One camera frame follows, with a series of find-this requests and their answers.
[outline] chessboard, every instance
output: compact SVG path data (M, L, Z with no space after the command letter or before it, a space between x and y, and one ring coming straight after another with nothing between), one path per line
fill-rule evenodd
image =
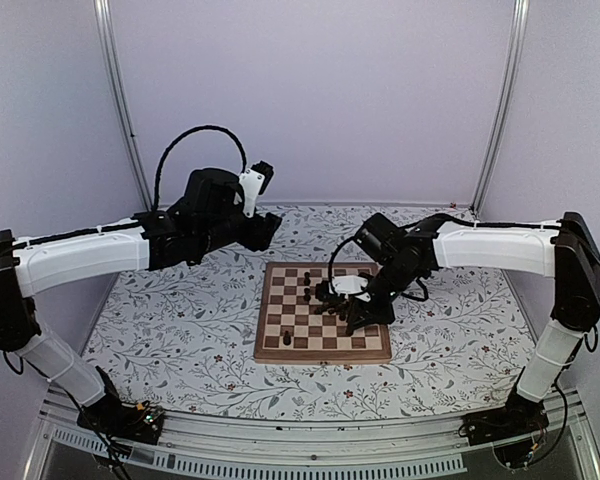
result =
M376 272L375 263L333 266L334 276ZM321 305L315 298L315 286L326 279L326 263L267 264L255 343L256 363L370 365L391 360L386 325L371 325L347 336L347 324L337 315L315 314Z

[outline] chessboard border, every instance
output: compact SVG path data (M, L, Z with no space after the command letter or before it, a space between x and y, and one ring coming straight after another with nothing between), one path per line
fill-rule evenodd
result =
M321 352L321 361L316 361L316 352L294 350L294 359L284 358L287 355L286 350L265 349L264 328L260 328L262 322L266 322L267 300L269 298L269 289L271 288L271 275L274 268L327 268L327 262L268 262L265 265L264 288L262 289L262 299L260 300L260 312L256 324L257 334L253 357L259 364L278 364L278 365L382 365L389 363L393 358L391 350L391 339L389 338L389 328L387 325L378 325L380 332L380 341L382 348L380 350L365 350L365 358L355 357L359 352L324 350ZM373 262L338 262L333 264L336 268L369 268L373 275L378 273L378 265Z

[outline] white wall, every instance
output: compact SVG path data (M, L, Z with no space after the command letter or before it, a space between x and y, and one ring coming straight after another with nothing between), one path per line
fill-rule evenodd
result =
M0 229L45 235L140 210L89 1L0 2ZM38 312L84 342L109 277L46 292ZM46 391L0 354L0 480L17 478Z
M512 0L117 0L131 117L152 178L164 148L225 125L276 168L267 200L468 204L502 84ZM219 134L170 158L236 170Z
M485 219L584 215L600 248L600 0L531 2L511 115ZM536 329L553 282L514 275ZM572 369L600 447L600 347Z

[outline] floral tablecloth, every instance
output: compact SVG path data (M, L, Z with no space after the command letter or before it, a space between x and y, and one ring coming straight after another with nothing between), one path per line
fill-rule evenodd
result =
M275 366L253 360L265 263L327 261L377 211L397 224L445 211L413 207L275 206L271 250L232 246L201 265L119 276L84 356L129 401L229 417L296 421L434 415L502 403L533 349L500 271L440 270L430 299L399 299L393 360L380 366ZM338 260L369 261L355 245Z

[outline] vent grille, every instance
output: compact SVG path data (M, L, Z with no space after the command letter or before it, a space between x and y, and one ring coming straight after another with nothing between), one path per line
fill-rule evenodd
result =
M84 452L106 456L104 445L93 434L56 426L54 440ZM136 461L120 456L131 464L177 472L182 475L209 480L402 480L439 478L466 472L461 455L440 458L352 467L258 466L231 462L210 461L189 455L154 452L151 461Z

